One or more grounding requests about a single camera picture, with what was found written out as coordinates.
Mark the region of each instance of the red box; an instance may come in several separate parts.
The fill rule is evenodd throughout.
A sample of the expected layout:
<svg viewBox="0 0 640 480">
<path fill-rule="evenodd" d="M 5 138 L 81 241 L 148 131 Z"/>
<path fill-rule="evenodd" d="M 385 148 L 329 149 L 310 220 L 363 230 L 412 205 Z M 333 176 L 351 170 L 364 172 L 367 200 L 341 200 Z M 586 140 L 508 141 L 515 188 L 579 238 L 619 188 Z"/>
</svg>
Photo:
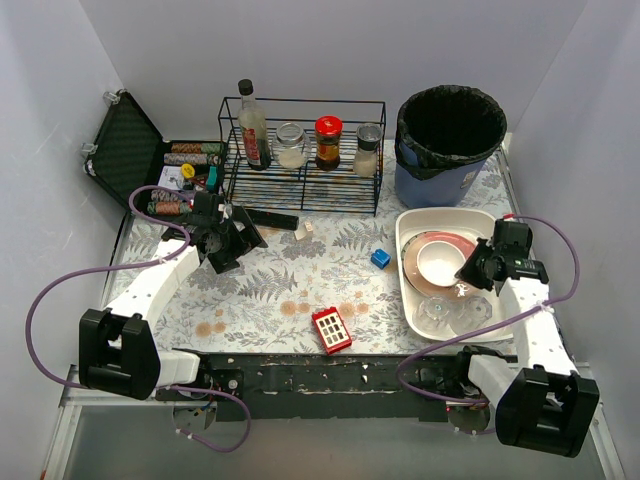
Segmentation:
<svg viewBox="0 0 640 480">
<path fill-rule="evenodd" d="M 311 315 L 313 324 L 318 330 L 318 335 L 324 345 L 327 354 L 339 352 L 353 343 L 347 331 L 338 309 L 335 307 L 322 310 Z"/>
</svg>

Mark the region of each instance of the trash can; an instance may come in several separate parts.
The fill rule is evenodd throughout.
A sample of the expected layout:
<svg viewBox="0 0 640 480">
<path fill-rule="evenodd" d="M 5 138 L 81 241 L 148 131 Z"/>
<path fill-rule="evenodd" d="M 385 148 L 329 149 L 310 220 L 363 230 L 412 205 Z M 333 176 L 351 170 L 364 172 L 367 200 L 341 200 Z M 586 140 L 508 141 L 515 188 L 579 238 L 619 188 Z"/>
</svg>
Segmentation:
<svg viewBox="0 0 640 480">
<path fill-rule="evenodd" d="M 504 112 L 477 88 L 440 85 L 416 93 L 398 112 L 398 198 L 409 208 L 455 206 L 506 132 Z"/>
</svg>

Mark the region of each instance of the black trash bag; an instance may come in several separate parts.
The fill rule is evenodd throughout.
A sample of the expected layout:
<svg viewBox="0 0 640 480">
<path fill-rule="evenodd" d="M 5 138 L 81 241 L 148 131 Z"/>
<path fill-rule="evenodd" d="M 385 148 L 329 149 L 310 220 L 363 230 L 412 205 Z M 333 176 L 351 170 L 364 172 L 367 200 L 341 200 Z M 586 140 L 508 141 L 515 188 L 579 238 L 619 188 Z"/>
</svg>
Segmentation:
<svg viewBox="0 0 640 480">
<path fill-rule="evenodd" d="M 477 88 L 440 85 L 407 100 L 398 112 L 396 160 L 414 178 L 428 180 L 480 162 L 500 146 L 507 118 L 493 98 Z M 400 143 L 417 157 L 404 158 Z"/>
</svg>

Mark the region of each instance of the red jar lid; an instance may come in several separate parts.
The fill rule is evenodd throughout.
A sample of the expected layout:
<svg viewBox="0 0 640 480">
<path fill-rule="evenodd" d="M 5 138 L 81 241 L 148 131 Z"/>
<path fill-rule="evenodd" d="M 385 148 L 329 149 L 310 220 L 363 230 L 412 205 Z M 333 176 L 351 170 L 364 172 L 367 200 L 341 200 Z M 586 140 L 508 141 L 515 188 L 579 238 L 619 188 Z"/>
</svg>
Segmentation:
<svg viewBox="0 0 640 480">
<path fill-rule="evenodd" d="M 342 132 L 342 120 L 331 115 L 320 117 L 316 120 L 316 132 L 327 137 L 340 135 Z"/>
</svg>

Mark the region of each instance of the tabletop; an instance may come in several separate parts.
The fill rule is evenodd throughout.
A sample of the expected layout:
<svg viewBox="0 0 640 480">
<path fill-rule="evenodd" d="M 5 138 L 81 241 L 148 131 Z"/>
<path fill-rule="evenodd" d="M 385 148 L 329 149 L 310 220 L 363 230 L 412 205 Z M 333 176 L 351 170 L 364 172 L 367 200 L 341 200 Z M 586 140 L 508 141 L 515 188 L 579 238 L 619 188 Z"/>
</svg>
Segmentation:
<svg viewBox="0 0 640 480">
<path fill-rule="evenodd" d="M 460 207 L 498 218 L 512 211 L 497 153 L 471 186 Z M 395 222 L 407 210 L 394 193 L 393 141 L 385 142 L 384 178 L 375 217 L 285 212 L 309 220 L 312 238 L 258 227 L 269 244 L 239 259 L 240 268 L 217 275 L 208 262 L 183 283 L 154 332 L 162 349 L 207 353 L 323 353 L 311 322 L 313 312 L 335 306 L 353 339 L 348 354 L 409 354 L 430 341 L 405 320 L 395 258 Z M 164 227 L 136 218 L 121 241 L 122 263 L 152 257 Z M 391 263 L 378 269 L 371 253 L 381 248 Z M 115 274 L 109 298 L 122 293 L 138 271 Z M 511 340 L 486 343 L 514 354 Z M 455 353 L 452 346 L 437 353 Z"/>
</svg>

